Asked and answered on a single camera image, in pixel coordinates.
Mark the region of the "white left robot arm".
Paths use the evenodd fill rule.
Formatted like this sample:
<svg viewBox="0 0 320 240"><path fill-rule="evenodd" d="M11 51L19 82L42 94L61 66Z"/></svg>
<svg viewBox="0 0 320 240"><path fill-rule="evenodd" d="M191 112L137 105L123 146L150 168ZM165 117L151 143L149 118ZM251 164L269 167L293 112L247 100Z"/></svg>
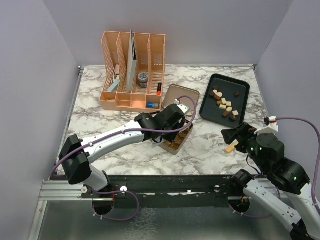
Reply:
<svg viewBox="0 0 320 240"><path fill-rule="evenodd" d="M128 145L158 138L173 140L189 111L188 106L174 103L156 115L140 113L127 124L97 136L80 139L74 134L68 137L59 154L68 183L86 184L97 196L106 197L111 190L108 177L92 164Z"/></svg>

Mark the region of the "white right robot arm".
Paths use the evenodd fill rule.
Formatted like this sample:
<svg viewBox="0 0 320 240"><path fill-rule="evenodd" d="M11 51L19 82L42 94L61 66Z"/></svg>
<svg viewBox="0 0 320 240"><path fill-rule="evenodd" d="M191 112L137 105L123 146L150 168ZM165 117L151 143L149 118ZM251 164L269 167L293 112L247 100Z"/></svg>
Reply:
<svg viewBox="0 0 320 240"><path fill-rule="evenodd" d="M244 122L236 128L223 129L224 142L247 154L276 188L282 191L293 207L269 193L248 171L241 169L230 179L230 191L242 194L258 202L278 219L289 231L293 240L318 240L320 238L319 202L313 194L312 184L304 168L285 157L285 145L276 134L278 123L271 120L268 125L256 129Z"/></svg>

